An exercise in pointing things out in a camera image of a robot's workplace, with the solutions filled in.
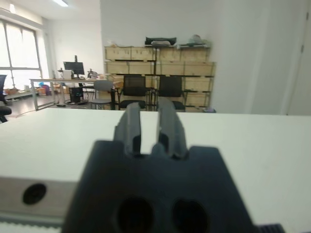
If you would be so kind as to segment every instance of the desk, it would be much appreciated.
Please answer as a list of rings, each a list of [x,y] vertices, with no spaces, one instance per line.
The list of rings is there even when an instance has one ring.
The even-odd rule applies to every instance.
[[[55,93],[54,93],[53,83],[60,83],[60,84],[62,84],[62,83],[89,83],[89,84],[93,84],[95,81],[96,81],[96,79],[84,79],[84,80],[83,79],[30,79],[35,109],[39,110],[40,107],[48,106],[51,104],[57,104],[56,98],[55,98]],[[51,92],[52,92],[52,96],[53,96],[53,102],[38,105],[34,82],[39,82],[39,83],[43,82],[43,83],[50,83],[51,84]],[[64,103],[64,101],[65,101],[64,89],[60,88],[60,91],[61,91],[61,95],[62,95],[61,102]]]
[[[112,140],[122,114],[49,108],[1,124],[0,176],[77,182],[94,141]],[[150,153],[157,113],[140,114],[141,151]],[[188,147],[220,149],[255,224],[311,230],[311,117],[178,115]]]

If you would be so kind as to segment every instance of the ceiling light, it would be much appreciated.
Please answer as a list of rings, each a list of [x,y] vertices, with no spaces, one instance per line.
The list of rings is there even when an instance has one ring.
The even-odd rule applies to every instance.
[[[67,7],[68,6],[68,3],[66,3],[64,0],[53,0],[53,1],[55,1],[60,6],[63,6],[63,7]]]
[[[16,14],[15,6],[13,4],[10,4],[10,12]]]

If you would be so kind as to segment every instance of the wooden crate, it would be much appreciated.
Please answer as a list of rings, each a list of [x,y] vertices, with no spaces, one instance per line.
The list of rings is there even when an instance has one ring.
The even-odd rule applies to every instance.
[[[185,62],[185,75],[213,76],[214,62]]]
[[[215,77],[216,75],[216,68],[217,68],[217,64],[214,62],[214,66],[213,66],[213,70],[212,70],[212,76]]]
[[[211,78],[184,77],[185,89],[191,91],[209,91]]]
[[[208,104],[206,93],[188,93],[187,106],[205,107]]]
[[[157,62],[157,75],[184,75],[184,62]]]
[[[157,76],[146,76],[146,87],[157,89]]]
[[[187,113],[202,113],[204,108],[200,107],[186,107]]]
[[[131,60],[154,61],[156,51],[154,48],[132,47]]]
[[[124,76],[123,75],[108,75],[107,79],[113,82],[115,87],[123,88]]]
[[[128,62],[130,74],[154,74],[154,62]]]
[[[180,61],[181,50],[176,48],[160,48],[156,52],[157,61]]]
[[[213,91],[213,87],[214,87],[214,79],[211,79],[210,85],[209,85],[209,91]]]
[[[208,48],[183,48],[180,61],[208,62],[209,52]]]
[[[131,60],[131,47],[105,47],[106,60]]]
[[[129,74],[128,62],[106,62],[107,74]]]

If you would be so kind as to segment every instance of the computer monitor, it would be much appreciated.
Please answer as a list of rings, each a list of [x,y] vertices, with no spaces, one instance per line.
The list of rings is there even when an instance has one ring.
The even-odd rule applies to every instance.
[[[65,69],[73,70],[74,74],[84,74],[82,62],[64,62]]]

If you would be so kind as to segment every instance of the white wall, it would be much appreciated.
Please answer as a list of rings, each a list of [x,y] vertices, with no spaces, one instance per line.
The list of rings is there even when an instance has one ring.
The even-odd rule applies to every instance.
[[[101,0],[103,43],[142,46],[145,37],[209,36],[215,14],[209,0]]]
[[[218,14],[218,58],[212,107],[220,113],[245,113],[247,96],[257,61],[265,2],[223,0]]]
[[[78,61],[84,63],[86,75],[90,68],[104,73],[99,20],[50,20],[50,24],[57,69],[64,69],[63,62],[74,62],[77,55]]]
[[[101,0],[103,46],[192,34],[213,42],[212,107],[282,114],[299,58],[306,0]]]
[[[252,105],[253,114],[281,114],[288,82],[296,73],[293,57],[299,58],[306,22],[305,1],[271,0],[264,54]]]

